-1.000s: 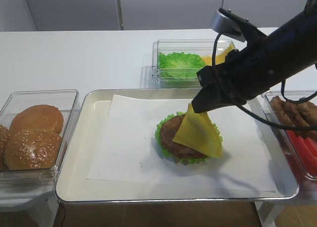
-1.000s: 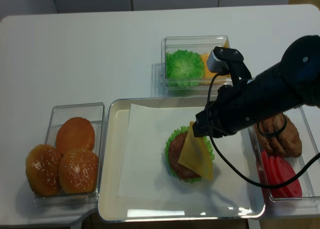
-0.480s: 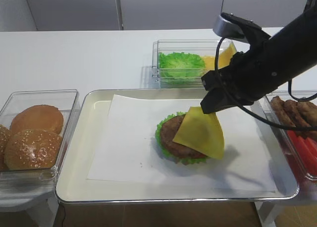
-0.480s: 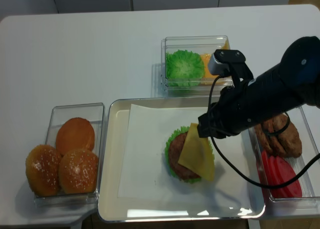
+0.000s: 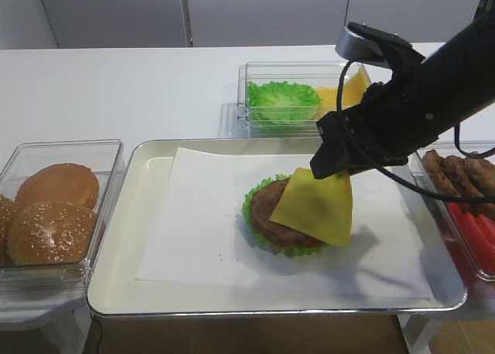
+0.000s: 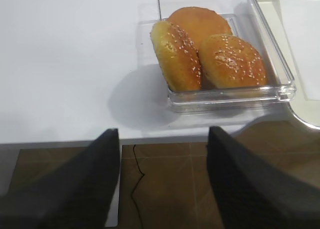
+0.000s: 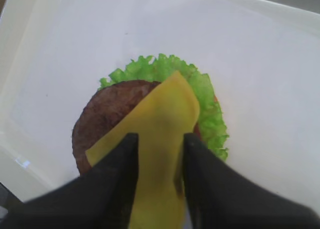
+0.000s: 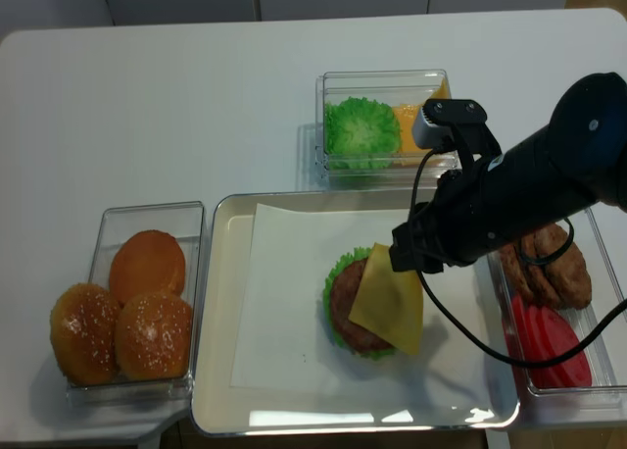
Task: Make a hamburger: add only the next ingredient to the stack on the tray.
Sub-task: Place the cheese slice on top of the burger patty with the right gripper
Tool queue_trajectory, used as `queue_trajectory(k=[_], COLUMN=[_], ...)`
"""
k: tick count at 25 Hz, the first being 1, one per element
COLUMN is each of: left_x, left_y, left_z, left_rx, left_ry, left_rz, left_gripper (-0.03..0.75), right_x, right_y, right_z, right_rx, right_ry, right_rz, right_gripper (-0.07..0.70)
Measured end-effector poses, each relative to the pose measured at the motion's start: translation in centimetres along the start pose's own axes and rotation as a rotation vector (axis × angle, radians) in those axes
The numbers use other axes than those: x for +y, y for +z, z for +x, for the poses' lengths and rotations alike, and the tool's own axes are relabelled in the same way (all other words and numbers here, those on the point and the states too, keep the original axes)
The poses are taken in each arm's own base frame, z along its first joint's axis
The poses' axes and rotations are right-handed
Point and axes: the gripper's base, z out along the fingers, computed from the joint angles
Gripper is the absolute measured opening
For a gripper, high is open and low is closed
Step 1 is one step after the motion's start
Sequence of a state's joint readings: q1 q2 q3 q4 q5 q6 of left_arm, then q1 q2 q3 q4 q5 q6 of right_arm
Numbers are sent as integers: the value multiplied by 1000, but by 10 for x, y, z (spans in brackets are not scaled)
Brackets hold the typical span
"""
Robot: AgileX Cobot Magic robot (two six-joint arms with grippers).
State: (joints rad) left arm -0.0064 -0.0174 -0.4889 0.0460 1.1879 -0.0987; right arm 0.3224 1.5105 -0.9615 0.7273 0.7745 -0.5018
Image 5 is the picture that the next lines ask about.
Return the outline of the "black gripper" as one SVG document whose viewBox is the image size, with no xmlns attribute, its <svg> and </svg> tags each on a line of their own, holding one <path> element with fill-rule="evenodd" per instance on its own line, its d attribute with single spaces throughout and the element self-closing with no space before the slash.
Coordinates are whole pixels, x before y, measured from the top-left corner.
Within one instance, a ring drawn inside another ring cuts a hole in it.
<svg viewBox="0 0 495 354">
<path fill-rule="evenodd" d="M 359 104 L 325 114 L 316 127 L 322 144 L 310 160 L 315 179 L 405 165 L 410 154 L 439 137 L 407 94 L 380 84 Z"/>
</svg>

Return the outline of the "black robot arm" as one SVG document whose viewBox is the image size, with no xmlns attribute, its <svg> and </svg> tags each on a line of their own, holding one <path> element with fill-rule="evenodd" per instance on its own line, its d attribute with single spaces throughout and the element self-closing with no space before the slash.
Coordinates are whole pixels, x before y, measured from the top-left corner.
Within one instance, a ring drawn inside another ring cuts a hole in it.
<svg viewBox="0 0 495 354">
<path fill-rule="evenodd" d="M 494 0 L 480 0 L 472 22 L 429 56 L 401 37 L 349 22 L 340 57 L 391 70 L 362 100 L 316 123 L 322 144 L 310 161 L 324 179 L 375 166 L 405 165 L 409 155 L 494 102 Z"/>
</svg>

